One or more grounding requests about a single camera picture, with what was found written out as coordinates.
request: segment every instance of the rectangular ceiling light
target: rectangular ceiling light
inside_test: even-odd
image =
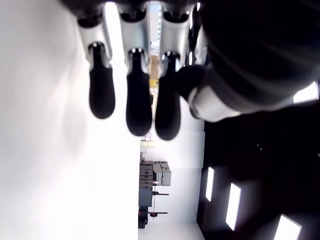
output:
[[[211,197],[212,197],[212,187],[214,185],[214,176],[215,176],[215,170],[209,167],[208,178],[206,180],[206,191],[205,191],[205,197],[206,199],[209,200],[209,202],[211,202]]]
[[[189,53],[189,65],[192,65],[192,51]]]
[[[241,188],[231,183],[228,210],[226,212],[226,224],[234,231],[240,203]]]
[[[274,240],[297,240],[301,227],[300,224],[282,214]]]
[[[310,86],[298,91],[293,97],[293,102],[296,104],[317,99],[319,99],[318,84],[314,81]]]
[[[190,12],[190,29],[192,29],[193,24],[194,24],[194,20],[192,17],[192,12]]]

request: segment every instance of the black fingertip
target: black fingertip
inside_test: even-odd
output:
[[[176,73],[174,87],[178,94],[188,101],[190,92],[200,85],[206,73],[203,65],[189,65],[181,68]]]
[[[149,75],[133,71],[127,76],[126,124],[138,137],[147,134],[152,124]]]
[[[90,71],[89,104],[98,119],[110,117],[116,106],[112,68],[96,64]]]
[[[159,93],[155,114],[155,130],[165,141],[173,140],[180,130],[180,96],[175,91],[175,72],[167,73],[159,79]]]

